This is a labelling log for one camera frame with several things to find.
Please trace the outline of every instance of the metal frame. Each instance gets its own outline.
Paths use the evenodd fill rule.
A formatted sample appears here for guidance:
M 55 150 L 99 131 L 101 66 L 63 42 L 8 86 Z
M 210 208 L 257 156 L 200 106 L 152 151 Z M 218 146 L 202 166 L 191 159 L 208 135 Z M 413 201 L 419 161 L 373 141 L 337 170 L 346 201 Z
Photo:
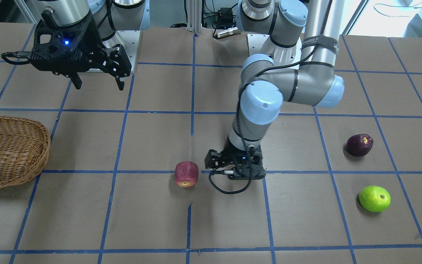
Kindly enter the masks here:
M 188 10 L 186 30 L 201 35 L 201 11 L 203 7 L 201 0 L 186 0 Z
M 343 30 L 342 35 L 349 35 L 351 30 L 353 30 L 353 27 L 356 25 L 356 22 L 358 21 L 360 15 L 362 15 L 362 12 L 364 12 L 364 10 L 366 9 L 368 3 L 369 3 L 369 0 L 362 0 L 359 3 L 358 7 L 356 8 L 355 13 L 349 20 L 348 25 L 346 25 L 345 30 Z
M 14 2 L 30 23 L 37 24 L 37 20 L 35 20 L 35 17 L 32 15 L 32 12 L 30 11 L 29 7 L 27 6 L 24 0 L 14 0 Z

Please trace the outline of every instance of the grid line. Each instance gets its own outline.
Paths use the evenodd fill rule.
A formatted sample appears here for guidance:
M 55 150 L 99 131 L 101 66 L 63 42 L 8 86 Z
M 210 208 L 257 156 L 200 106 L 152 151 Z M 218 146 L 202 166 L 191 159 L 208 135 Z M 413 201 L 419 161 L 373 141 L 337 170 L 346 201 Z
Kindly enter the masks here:
M 378 244 L 354 245 L 354 249 L 422 249 L 422 244 Z M 274 251 L 326 251 L 348 250 L 349 246 L 275 247 Z M 189 252 L 258 252 L 271 251 L 270 247 L 205 247 L 202 249 L 104 249 L 104 254 L 116 253 L 186 253 Z M 17 250 L 15 254 L 99 254 L 100 249 L 28 249 Z M 0 254 L 11 254 L 13 250 L 0 250 Z
M 402 62 L 402 60 L 401 60 L 401 58 L 400 58 L 400 55 L 398 55 L 398 52 L 397 52 L 397 50 L 395 49 L 395 47 L 393 46 L 393 43 L 392 43 L 392 41 L 390 40 L 390 38 L 388 37 L 387 39 L 388 39 L 388 41 L 389 41 L 390 45 L 392 46 L 392 49 L 393 49 L 393 51 L 395 52 L 395 55 L 397 55 L 397 58 L 398 58 L 398 60 L 400 61 L 400 64 L 401 64 L 401 66 L 403 67 L 403 70 L 405 70 L 405 73 L 407 74 L 407 77 L 408 77 L 408 79 L 410 80 L 410 83 L 411 83 L 411 85 L 412 85 L 413 89 L 415 90 L 415 93 L 417 94 L 419 101 L 420 101 L 420 102 L 421 102 L 421 104 L 422 104 L 422 98 L 421 98 L 421 96 L 419 95 L 418 89 L 416 88 L 415 83 L 413 82 L 413 80 L 411 79 L 410 74 L 408 73 L 408 70 L 406 69 L 405 65 L 403 64 L 403 62 Z
M 355 70 L 357 70 L 356 63 L 354 62 L 353 56 L 351 55 L 351 52 L 350 52 L 349 47 L 348 47 L 348 45 L 347 45 L 347 43 L 346 43 L 345 37 L 344 37 L 343 35 L 342 35 L 341 37 L 342 37 L 342 39 L 343 39 L 343 42 L 345 43 L 345 46 L 346 46 L 347 52 L 348 52 L 348 54 L 349 54 L 349 57 L 350 57 L 350 59 L 351 59 L 351 62 L 353 63 L 353 67 L 354 67 L 354 69 L 355 69 Z M 415 211 L 413 210 L 413 208 L 412 208 L 412 206 L 411 206 L 411 202 L 410 202 L 410 199 L 409 199 L 409 197 L 408 197 L 407 191 L 406 191 L 406 189 L 405 189 L 405 187 L 404 187 L 404 185 L 403 185 L 403 181 L 401 180 L 400 174 L 398 173 L 397 165 L 395 164 L 395 160 L 393 159 L 392 152 L 390 151 L 390 148 L 389 148 L 389 146 L 388 146 L 388 144 L 387 144 L 387 140 L 386 140 L 386 138 L 385 138 L 384 132 L 382 131 L 382 127 L 380 126 L 380 122 L 379 122 L 379 120 L 377 119 L 377 116 L 375 115 L 375 111 L 374 111 L 374 108 L 372 107 L 372 103 L 371 103 L 371 101 L 370 101 L 370 99 L 369 99 L 369 96 L 368 96 L 368 94 L 367 94 L 367 90 L 366 90 L 366 88 L 365 88 L 365 86 L 364 86 L 364 82 L 362 82 L 362 79 L 361 79 L 360 74 L 359 74 L 358 72 L 357 72 L 357 75 L 358 75 L 358 78 L 359 78 L 359 82 L 360 82 L 360 84 L 361 84 L 361 86 L 362 86 L 362 90 L 363 90 L 363 91 L 364 91 L 364 93 L 365 93 L 365 96 L 366 96 L 367 102 L 369 103 L 370 109 L 372 110 L 372 114 L 374 115 L 374 119 L 375 119 L 375 122 L 377 123 L 377 127 L 378 127 L 378 129 L 379 129 L 379 131 L 380 131 L 380 135 L 381 135 L 381 137 L 382 137 L 382 140 L 383 140 L 383 142 L 384 142 L 384 144 L 385 144 L 385 147 L 386 147 L 386 149 L 387 149 L 387 152 L 388 152 L 388 154 L 389 154 L 390 161 L 392 162 L 392 165 L 393 165 L 393 169 L 395 170 L 395 172 L 397 172 L 397 174 L 396 174 L 396 175 L 397 175 L 398 181 L 399 181 L 399 183 L 400 183 L 400 186 L 401 186 L 401 188 L 402 188 L 403 194 L 404 194 L 405 199 L 406 199 L 406 201 L 407 201 L 407 203 L 408 203 L 408 207 L 409 207 L 410 212 L 411 212 L 411 214 L 412 214 L 413 220 L 415 221 L 415 224 L 416 224 L 416 226 L 417 226 L 417 229 L 418 229 L 419 234 L 420 234 L 421 239 L 422 239 L 422 229 L 421 229 L 420 224 L 419 224 L 419 222 L 418 222 L 418 219 L 417 219 L 417 217 L 416 217 Z
M 191 120 L 190 120 L 190 135 L 193 137 L 195 132 L 195 72 L 196 72 L 196 37 L 198 34 L 193 35 L 193 66 L 191 68 Z
M 273 227 L 271 226 L 270 202 L 268 200 L 268 189 L 266 188 L 266 179 L 263 178 L 263 194 L 265 196 L 266 221 L 268 222 L 268 235 L 270 239 L 271 260 L 276 264 L 276 254 L 274 252 Z
M 343 205 L 341 203 L 340 193 L 338 192 L 338 187 L 336 185 L 335 175 L 333 174 L 332 166 L 330 164 L 330 157 L 328 157 L 328 151 L 327 151 L 327 147 L 326 147 L 326 144 L 325 144 L 325 139 L 323 137 L 323 132 L 322 132 L 322 127 L 320 125 L 320 120 L 318 118 L 317 109 L 316 109 L 316 107 L 313 107 L 313 109 L 314 109 L 314 114 L 315 114 L 315 120 L 317 122 L 318 132 L 320 132 L 320 140 L 322 141 L 323 152 L 325 153 L 325 159 L 326 159 L 326 162 L 327 162 L 328 171 L 330 172 L 330 177 L 332 179 L 333 189 L 335 190 L 336 199 L 338 201 L 338 206 L 340 208 L 341 218 L 343 219 L 343 225 L 344 225 L 345 231 L 346 231 L 346 237 L 347 237 L 347 240 L 348 240 L 351 258 L 353 259 L 353 264 L 357 264 L 355 251 L 354 251 L 354 248 L 353 248 L 353 242 L 351 241 L 351 234 L 350 234 L 349 228 L 348 228 L 348 222 L 346 220 L 345 211 L 344 211 Z
M 25 48 L 27 47 L 27 44 L 29 43 L 30 37 L 31 37 L 32 33 L 33 33 L 33 32 L 34 32 L 34 30 L 35 30 L 35 26 L 36 26 L 36 25 L 33 25 L 33 26 L 32 26 L 32 29 L 30 30 L 30 33 L 29 33 L 29 35 L 28 35 L 27 39 L 25 40 L 24 46 L 22 47 L 22 50 L 25 50 Z M 3 96 L 3 94 L 4 94 L 4 92 L 5 92 L 6 88 L 7 88 L 7 85 L 8 85 L 8 84 L 9 84 L 9 82 L 11 81 L 12 75 L 14 74 L 16 67 L 17 67 L 17 65 L 14 65 L 14 67 L 12 67 L 12 71 L 11 71 L 11 73 L 9 74 L 9 77 L 7 77 L 7 80 L 6 80 L 6 82 L 5 82 L 5 84 L 4 84 L 3 88 L 2 88 L 2 90 L 1 90 L 1 92 L 0 92 L 0 100 L 1 100 L 1 97 Z
M 186 258 L 185 264 L 190 264 L 190 244 L 191 244 L 191 206 L 190 204 L 187 210 L 186 216 Z
M 33 112 L 58 112 L 59 109 L 44 108 L 0 108 L 0 111 L 33 111 Z M 63 109 L 63 112 L 92 112 L 92 113 L 123 113 L 124 110 L 102 109 Z M 180 114 L 180 115 L 235 115 L 236 112 L 219 111 L 163 111 L 163 110 L 128 110 L 128 113 L 136 114 Z M 279 113 L 281 116 L 305 116 L 313 117 L 312 113 Z M 361 115 L 361 114 L 318 114 L 319 117 L 382 117 L 382 118 L 409 118 L 422 119 L 422 115 Z
M 110 170 L 89 170 L 89 169 L 44 169 L 43 173 L 113 173 L 114 171 Z M 173 173 L 173 170 L 117 170 L 117 174 L 169 174 Z M 210 173 L 209 170 L 202 170 L 204 174 Z M 420 170 L 332 170 L 333 174 L 422 174 Z M 267 174 L 329 174 L 328 170 L 267 170 Z
M 131 94 L 133 92 L 133 84 L 134 84 L 134 74 L 131 75 L 131 84 L 130 84 L 130 87 L 129 87 L 128 99 L 127 99 L 126 107 L 125 107 L 125 110 L 124 110 L 122 131 L 120 132 L 117 157 L 115 159 L 115 167 L 114 167 L 114 171 L 113 171 L 114 175 L 112 176 L 112 190 L 110 191 L 110 196 L 109 196 L 109 199 L 108 199 L 108 206 L 107 206 L 107 213 L 106 213 L 106 216 L 105 216 L 104 230 L 102 232 L 102 240 L 100 242 L 99 258 L 97 260 L 98 264 L 102 263 L 102 256 L 103 256 L 103 253 L 104 253 L 105 240 L 107 238 L 108 223 L 109 223 L 109 220 L 110 220 L 110 212 L 112 210 L 112 203 L 113 203 L 113 199 L 114 199 L 118 164 L 119 164 L 119 161 L 120 161 L 120 155 L 122 154 L 123 137 L 125 135 L 126 122 L 127 122 L 127 119 L 128 119 L 128 109 L 129 109 L 129 104 L 131 102 Z
M 56 132 L 56 128 L 58 126 L 58 122 L 60 120 L 62 109 L 63 109 L 64 104 L 66 102 L 66 98 L 67 98 L 67 95 L 69 93 L 70 87 L 71 87 L 71 82 L 69 82 L 68 85 L 67 85 L 66 92 L 65 92 L 65 95 L 63 97 L 63 101 L 62 101 L 62 104 L 60 105 L 60 109 L 59 109 L 59 112 L 58 112 L 58 115 L 57 115 L 57 119 L 55 121 L 55 124 L 53 125 L 52 134 L 50 135 L 50 141 L 53 140 L 54 134 Z M 25 224 L 27 223 L 27 219 L 29 217 L 30 209 L 32 208 L 32 203 L 33 203 L 33 200 L 34 200 L 34 197 L 35 197 L 35 192 L 37 191 L 38 182 L 40 181 L 40 175 L 38 175 L 37 178 L 35 179 L 35 184 L 34 184 L 34 187 L 32 189 L 32 193 L 30 195 L 30 199 L 29 199 L 29 205 L 27 206 L 27 209 L 25 210 L 25 215 L 24 215 L 24 218 L 22 220 L 21 227 L 19 229 L 19 234 L 17 235 L 17 239 L 16 239 L 15 244 L 14 244 L 14 250 L 13 250 L 13 252 L 11 254 L 11 258 L 10 258 L 9 264 L 13 264 L 14 263 L 15 254 L 17 253 L 17 251 L 19 249 L 19 243 L 21 242 L 22 234 L 23 234 L 24 229 L 25 229 Z

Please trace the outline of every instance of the silver cylinder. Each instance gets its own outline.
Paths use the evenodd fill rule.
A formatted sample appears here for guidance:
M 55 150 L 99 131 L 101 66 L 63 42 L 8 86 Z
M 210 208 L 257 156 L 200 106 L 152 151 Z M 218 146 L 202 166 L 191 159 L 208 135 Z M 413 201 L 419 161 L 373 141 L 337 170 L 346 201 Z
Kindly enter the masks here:
M 130 5 L 132 6 L 132 5 L 136 5 L 137 3 L 141 1 L 143 0 L 115 0 L 114 2 L 122 6 L 130 6 Z
M 39 14 L 47 7 L 52 10 L 53 18 L 59 26 L 67 26 L 79 22 L 90 10 L 86 0 L 32 0 L 32 3 Z
M 269 5 L 262 8 L 253 6 L 250 3 L 251 1 L 255 4 L 260 4 L 260 2 L 262 2 L 262 4 L 264 5 L 268 3 L 268 0 L 263 0 L 263 1 L 243 0 L 242 1 L 243 12 L 245 13 L 245 15 L 247 15 L 248 17 L 254 20 L 264 20 L 268 18 L 274 10 L 274 1 L 271 1 Z
M 343 5 L 345 0 L 333 0 L 328 15 L 325 32 L 323 35 L 339 40 L 341 16 L 343 13 Z M 323 19 L 328 7 L 328 0 L 311 0 L 308 8 L 308 20 L 305 28 L 304 38 L 318 36 L 321 34 L 323 27 Z M 312 52 L 315 46 L 306 47 L 302 50 L 301 58 L 307 57 Z M 335 65 L 336 54 L 323 47 L 318 47 L 315 54 L 306 62 L 324 62 L 330 65 Z

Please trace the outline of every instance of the cable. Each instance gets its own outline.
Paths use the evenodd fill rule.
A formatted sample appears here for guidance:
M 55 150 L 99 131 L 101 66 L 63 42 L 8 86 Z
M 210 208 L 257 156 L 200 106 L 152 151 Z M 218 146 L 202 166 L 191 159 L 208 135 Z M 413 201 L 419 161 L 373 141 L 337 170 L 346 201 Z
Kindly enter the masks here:
M 21 52 L 21 53 L 22 54 L 19 55 L 19 52 L 5 52 L 1 54 L 1 58 L 5 62 L 9 63 L 10 65 L 29 65 L 30 62 L 28 60 L 25 60 L 23 62 L 15 62 L 7 58 L 7 57 L 10 57 L 10 58 L 28 59 L 30 57 L 30 52 Z
M 186 11 L 186 0 L 183 0 L 183 8 L 185 9 L 185 19 L 188 24 L 188 12 Z
M 375 5 L 373 5 L 373 7 L 374 7 L 374 10 L 376 10 L 377 11 L 377 13 L 379 13 L 380 15 L 385 15 L 386 17 L 388 16 L 388 17 L 411 17 L 410 15 L 386 15 L 386 14 L 384 14 L 384 13 L 382 13 L 382 12 L 380 12 L 379 10 L 377 10 L 377 8 L 375 8 L 375 6 L 376 5 L 381 5 L 381 6 L 387 6 L 387 7 L 400 7 L 400 8 L 413 8 L 413 9 L 419 9 L 419 8 L 422 8 L 422 7 L 417 7 L 418 5 L 420 5 L 420 4 L 422 4 L 422 1 L 421 2 L 419 2 L 419 3 L 417 3 L 416 5 L 412 5 L 412 6 L 410 6 L 410 7 L 407 7 L 407 6 L 402 6 L 402 5 L 387 5 L 387 4 L 382 4 L 382 3 L 378 3 L 378 4 L 375 4 Z
M 333 0 L 330 0 L 328 2 L 327 10 L 325 12 L 325 17 L 323 18 L 322 28 L 320 30 L 320 35 L 322 35 L 323 33 L 325 33 L 325 27 L 326 27 L 326 24 L 327 24 L 327 21 L 328 21 L 328 15 L 330 14 L 330 9 L 332 7 L 332 2 L 333 2 Z M 260 75 L 262 75 L 263 73 L 265 73 L 265 72 L 267 72 L 269 70 L 278 70 L 278 69 L 284 69 L 284 68 L 287 68 L 287 67 L 294 67 L 296 65 L 300 65 L 301 63 L 303 63 L 306 60 L 308 60 L 315 53 L 315 51 L 317 50 L 318 46 L 319 45 L 315 45 L 315 47 L 312 50 L 312 52 L 310 52 L 305 58 L 303 58 L 302 60 L 300 60 L 298 62 L 292 63 L 290 65 L 281 65 L 281 66 L 275 66 L 275 67 L 268 67 L 268 68 L 266 68 L 264 70 L 261 70 L 257 74 L 255 74 L 255 77 L 259 77 Z

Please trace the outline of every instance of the red apple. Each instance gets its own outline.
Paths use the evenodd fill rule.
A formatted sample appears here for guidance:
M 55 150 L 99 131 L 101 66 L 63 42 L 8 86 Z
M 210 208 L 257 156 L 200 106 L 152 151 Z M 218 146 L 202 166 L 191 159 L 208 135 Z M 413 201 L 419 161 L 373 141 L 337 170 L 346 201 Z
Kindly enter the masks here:
M 369 153 L 374 145 L 374 139 L 368 134 L 358 134 L 346 142 L 346 151 L 354 157 L 362 157 Z
M 184 161 L 175 167 L 175 183 L 180 187 L 192 187 L 198 181 L 198 165 Z

